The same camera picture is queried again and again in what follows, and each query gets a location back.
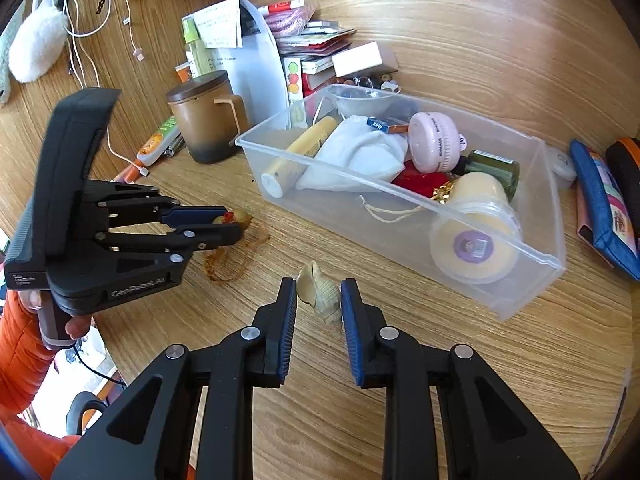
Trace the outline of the orange sleeve forearm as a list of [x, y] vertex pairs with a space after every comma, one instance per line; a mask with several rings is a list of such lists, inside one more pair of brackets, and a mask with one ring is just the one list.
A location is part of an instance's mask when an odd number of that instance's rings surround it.
[[41, 479], [78, 441], [50, 436], [21, 419], [46, 378], [55, 352], [40, 334], [37, 312], [49, 297], [39, 290], [11, 290], [1, 315], [1, 428], [17, 452]]

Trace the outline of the person's left hand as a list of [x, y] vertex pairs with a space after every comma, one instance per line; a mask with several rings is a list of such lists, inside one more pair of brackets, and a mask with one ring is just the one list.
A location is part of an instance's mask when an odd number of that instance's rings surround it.
[[[37, 314], [44, 304], [52, 299], [50, 292], [40, 292], [40, 290], [20, 290], [18, 298], [22, 308], [30, 313]], [[65, 324], [65, 331], [70, 338], [80, 339], [85, 337], [92, 325], [90, 315], [72, 316]]]

